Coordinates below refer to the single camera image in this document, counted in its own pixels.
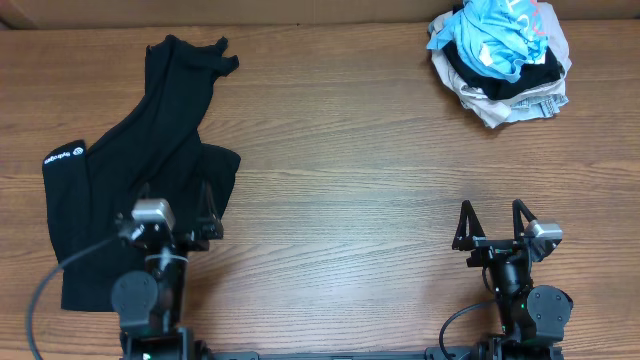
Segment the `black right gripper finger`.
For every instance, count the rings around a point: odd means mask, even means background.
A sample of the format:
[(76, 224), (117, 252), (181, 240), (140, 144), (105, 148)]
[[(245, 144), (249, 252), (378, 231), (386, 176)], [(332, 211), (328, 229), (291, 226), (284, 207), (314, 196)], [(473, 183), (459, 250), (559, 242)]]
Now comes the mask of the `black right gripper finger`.
[(531, 222), (536, 220), (537, 217), (528, 209), (524, 202), (520, 199), (515, 199), (512, 202), (512, 218), (513, 218), (513, 230), (514, 238), (521, 239), (524, 233), (523, 220)]
[(469, 200), (461, 204), (459, 222), (452, 242), (452, 249), (472, 251), (479, 243), (486, 240), (486, 235)]

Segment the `light blue t-shirt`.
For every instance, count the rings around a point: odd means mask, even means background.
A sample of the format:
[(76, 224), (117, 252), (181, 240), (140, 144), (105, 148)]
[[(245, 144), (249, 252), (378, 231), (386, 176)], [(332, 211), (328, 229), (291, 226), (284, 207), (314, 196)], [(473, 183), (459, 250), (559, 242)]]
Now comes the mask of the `light blue t-shirt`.
[(427, 48), (449, 43), (479, 75), (515, 83), (523, 66), (546, 62), (548, 36), (536, 0), (465, 0)]

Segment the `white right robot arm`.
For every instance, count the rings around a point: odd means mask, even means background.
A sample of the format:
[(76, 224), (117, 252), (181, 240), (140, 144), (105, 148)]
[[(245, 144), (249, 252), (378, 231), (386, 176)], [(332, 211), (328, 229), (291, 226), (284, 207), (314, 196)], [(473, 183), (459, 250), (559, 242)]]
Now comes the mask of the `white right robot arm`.
[(453, 320), (476, 309), (495, 305), (502, 332), (491, 334), (468, 348), (466, 359), (561, 359), (557, 345), (564, 338), (574, 302), (563, 290), (536, 286), (532, 268), (558, 247), (563, 231), (555, 222), (539, 220), (519, 199), (512, 203), (513, 237), (490, 240), (470, 201), (461, 204), (452, 248), (467, 252), (466, 264), (482, 270), (485, 288), (493, 298), (468, 306), (442, 325), (439, 348), (447, 359), (444, 332)]

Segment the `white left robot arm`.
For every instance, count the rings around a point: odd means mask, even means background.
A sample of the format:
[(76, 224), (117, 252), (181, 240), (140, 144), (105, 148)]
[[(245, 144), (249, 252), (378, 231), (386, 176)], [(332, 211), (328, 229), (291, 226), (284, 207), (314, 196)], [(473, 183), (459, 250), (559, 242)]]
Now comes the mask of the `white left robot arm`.
[(162, 198), (141, 198), (131, 215), (116, 221), (123, 243), (143, 252), (144, 268), (129, 271), (112, 287), (111, 304), (119, 315), (125, 359), (211, 360), (212, 350), (180, 325), (188, 255), (206, 252), (224, 236), (211, 186), (203, 181), (187, 232), (175, 230), (176, 218)]

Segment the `black shirt with logo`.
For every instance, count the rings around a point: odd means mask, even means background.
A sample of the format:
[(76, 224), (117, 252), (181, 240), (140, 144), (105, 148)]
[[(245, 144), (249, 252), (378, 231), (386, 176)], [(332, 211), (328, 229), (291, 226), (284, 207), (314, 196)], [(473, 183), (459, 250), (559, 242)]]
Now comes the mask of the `black shirt with logo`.
[(113, 236), (137, 193), (166, 199), (175, 229), (187, 232), (203, 180), (219, 215), (231, 197), (241, 158), (201, 141), (198, 127), (215, 81), (239, 66), (226, 38), (197, 47), (173, 35), (146, 50), (144, 95), (133, 111), (92, 146), (76, 140), (52, 150), (42, 173), (47, 223), (58, 261)]

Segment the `beige folded garment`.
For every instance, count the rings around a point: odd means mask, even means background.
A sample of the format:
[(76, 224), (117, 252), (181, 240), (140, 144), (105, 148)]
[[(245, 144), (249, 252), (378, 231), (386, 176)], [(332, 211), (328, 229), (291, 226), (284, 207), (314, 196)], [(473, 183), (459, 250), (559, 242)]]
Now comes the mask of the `beige folded garment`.
[[(431, 61), (444, 86), (453, 91), (458, 96), (461, 105), (473, 111), (489, 128), (496, 128), (508, 123), (506, 118), (511, 113), (511, 106), (525, 98), (557, 93), (566, 95), (566, 76), (572, 66), (569, 57), (569, 44), (560, 26), (554, 7), (548, 2), (538, 2), (542, 5), (544, 20), (551, 31), (551, 49), (557, 56), (558, 64), (560, 65), (561, 77), (558, 81), (526, 90), (510, 99), (491, 100), (481, 90), (467, 86), (460, 76), (455, 73), (448, 60), (445, 59), (443, 52), (429, 50), (426, 46), (426, 49), (431, 53)], [(439, 15), (429, 24), (429, 36), (432, 35), (434, 29), (439, 30), (441, 28), (442, 22), (451, 16), (453, 10)]]

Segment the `grey patterned folded garment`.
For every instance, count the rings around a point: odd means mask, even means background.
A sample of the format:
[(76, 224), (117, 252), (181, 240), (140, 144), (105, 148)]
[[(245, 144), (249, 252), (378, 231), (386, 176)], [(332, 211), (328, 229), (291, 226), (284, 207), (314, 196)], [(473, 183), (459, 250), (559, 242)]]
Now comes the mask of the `grey patterned folded garment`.
[(514, 123), (552, 118), (568, 103), (568, 97), (561, 93), (528, 97), (511, 106), (511, 113), (506, 121)]

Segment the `black folded garment on pile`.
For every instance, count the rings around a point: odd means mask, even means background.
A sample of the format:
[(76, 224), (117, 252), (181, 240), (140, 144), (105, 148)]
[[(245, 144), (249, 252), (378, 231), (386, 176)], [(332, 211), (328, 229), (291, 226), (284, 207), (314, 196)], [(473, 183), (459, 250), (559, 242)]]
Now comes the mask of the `black folded garment on pile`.
[[(452, 14), (460, 10), (462, 8), (462, 5), (456, 7), (452, 11)], [(526, 90), (533, 89), (546, 83), (558, 81), (561, 77), (558, 58), (551, 49), (551, 31), (548, 29), (548, 26), (544, 20), (541, 4), (540, 11), (544, 29), (548, 36), (546, 62), (541, 65), (523, 66), (521, 71), (521, 78), (515, 83), (509, 83), (505, 80), (499, 80), (496, 78), (484, 77), (479, 75), (462, 62), (457, 53), (456, 47), (451, 43), (447, 44), (442, 50), (432, 51), (443, 52), (445, 59), (448, 60), (455, 73), (460, 76), (460, 78), (467, 84), (467, 86), (481, 90), (489, 99), (506, 100), (513, 98)]]

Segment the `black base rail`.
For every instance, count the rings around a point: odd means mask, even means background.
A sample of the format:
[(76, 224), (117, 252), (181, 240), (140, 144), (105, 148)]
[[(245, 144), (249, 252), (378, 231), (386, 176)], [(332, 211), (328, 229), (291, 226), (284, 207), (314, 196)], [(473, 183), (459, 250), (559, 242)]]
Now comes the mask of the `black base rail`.
[[(472, 346), (456, 346), (447, 348), (452, 359), (483, 359), (477, 356), (478, 352)], [(180, 359), (175, 356), (158, 354), (139, 354), (129, 357), (121, 355), (119, 359)], [(259, 354), (249, 352), (211, 352), (196, 357), (195, 359), (213, 360), (444, 360), (447, 359), (439, 347), (428, 347), (421, 352), (415, 351), (391, 351), (391, 352), (351, 352), (351, 353), (297, 353), (297, 354)], [(512, 353), (502, 355), (501, 359), (549, 359), (564, 360), (560, 347), (555, 347), (548, 354), (516, 355)]]

